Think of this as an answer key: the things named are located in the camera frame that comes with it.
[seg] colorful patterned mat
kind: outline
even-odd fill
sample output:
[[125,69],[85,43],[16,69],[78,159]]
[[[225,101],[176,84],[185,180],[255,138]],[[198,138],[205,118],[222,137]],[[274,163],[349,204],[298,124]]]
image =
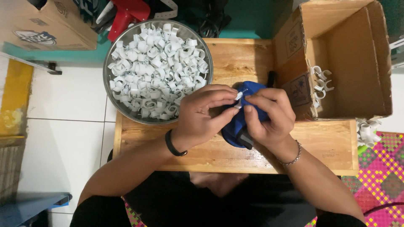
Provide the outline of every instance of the colorful patterned mat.
[[[359,173],[342,176],[354,194],[362,212],[390,202],[404,202],[404,134],[377,132],[382,138],[374,147],[359,154]],[[133,227],[145,227],[132,208],[125,203]],[[371,227],[404,227],[404,206],[385,208],[365,218]],[[317,218],[306,227],[314,227]]]

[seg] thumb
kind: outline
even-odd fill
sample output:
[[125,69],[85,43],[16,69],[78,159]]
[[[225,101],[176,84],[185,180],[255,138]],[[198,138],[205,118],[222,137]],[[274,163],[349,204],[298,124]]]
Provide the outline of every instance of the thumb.
[[266,129],[259,121],[257,110],[251,105],[245,105],[244,115],[247,123],[247,130],[250,136],[252,136],[254,139],[264,136]]
[[233,117],[239,112],[239,109],[231,107],[224,110],[219,116],[210,120],[212,127],[220,131],[225,125],[230,123]]

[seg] red object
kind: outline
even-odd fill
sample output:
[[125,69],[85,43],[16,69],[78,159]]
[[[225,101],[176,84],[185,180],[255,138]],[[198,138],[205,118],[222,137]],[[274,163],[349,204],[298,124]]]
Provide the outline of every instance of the red object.
[[142,22],[149,18],[150,7],[143,0],[112,0],[117,8],[114,23],[108,34],[110,41],[116,38],[128,28],[131,21]]

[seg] black wristband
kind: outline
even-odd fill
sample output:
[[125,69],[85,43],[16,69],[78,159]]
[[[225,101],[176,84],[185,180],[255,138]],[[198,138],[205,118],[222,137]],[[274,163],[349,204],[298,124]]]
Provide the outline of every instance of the black wristband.
[[171,131],[172,129],[170,129],[167,133],[166,133],[166,145],[169,149],[169,151],[175,155],[175,156],[184,156],[188,153],[188,151],[184,151],[184,152],[178,152],[177,149],[175,149],[173,143],[171,142]]

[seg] wooden board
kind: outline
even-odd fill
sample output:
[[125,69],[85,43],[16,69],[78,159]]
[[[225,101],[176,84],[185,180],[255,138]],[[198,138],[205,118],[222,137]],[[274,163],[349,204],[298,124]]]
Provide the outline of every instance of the wooden board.
[[[265,84],[272,70],[270,40],[204,39],[213,58],[213,84],[233,86],[246,80]],[[165,134],[177,124],[150,126],[117,113],[114,157],[120,152]],[[356,175],[358,153],[355,121],[298,122],[292,131],[305,149],[337,175]],[[201,172],[282,173],[276,159],[266,160],[259,147],[236,148],[216,135],[207,143],[189,150],[184,157],[169,160],[160,170]]]

